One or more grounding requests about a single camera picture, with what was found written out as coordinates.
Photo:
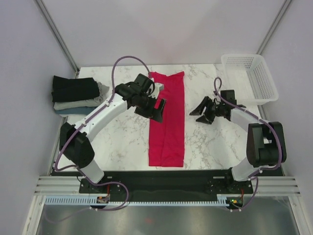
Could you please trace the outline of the red t shirt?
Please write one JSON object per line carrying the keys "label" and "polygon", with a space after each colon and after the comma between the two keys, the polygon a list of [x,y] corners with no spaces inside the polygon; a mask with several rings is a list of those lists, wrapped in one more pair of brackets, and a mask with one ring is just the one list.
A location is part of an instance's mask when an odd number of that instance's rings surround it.
{"label": "red t shirt", "polygon": [[148,166],[183,167],[185,142],[184,72],[164,75],[151,72],[155,82],[164,85],[156,106],[166,100],[161,123],[150,121]]}

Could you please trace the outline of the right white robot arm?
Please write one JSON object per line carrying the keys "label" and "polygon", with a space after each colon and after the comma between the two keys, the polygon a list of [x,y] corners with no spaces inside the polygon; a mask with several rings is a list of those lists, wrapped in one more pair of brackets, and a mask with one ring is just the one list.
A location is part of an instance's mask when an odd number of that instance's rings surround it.
{"label": "right white robot arm", "polygon": [[258,118],[238,105],[234,90],[222,90],[215,93],[216,98],[205,96],[201,103],[190,112],[199,116],[196,122],[212,124],[216,117],[223,117],[237,124],[247,133],[246,157],[230,168],[224,187],[234,193],[247,181],[264,170],[276,170],[287,159],[283,126],[280,122],[270,122]]}

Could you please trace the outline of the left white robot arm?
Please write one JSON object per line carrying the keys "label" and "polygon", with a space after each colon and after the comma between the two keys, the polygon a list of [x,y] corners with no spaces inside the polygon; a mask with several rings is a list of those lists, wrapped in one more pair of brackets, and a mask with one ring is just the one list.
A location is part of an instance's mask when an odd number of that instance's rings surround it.
{"label": "left white robot arm", "polygon": [[84,176],[91,180],[90,187],[96,192],[107,188],[103,170],[96,163],[91,143],[94,138],[118,115],[131,107],[135,113],[161,123],[166,100],[157,98],[164,85],[143,74],[135,81],[115,87],[112,97],[75,124],[65,123],[60,132],[60,154],[75,164]]}

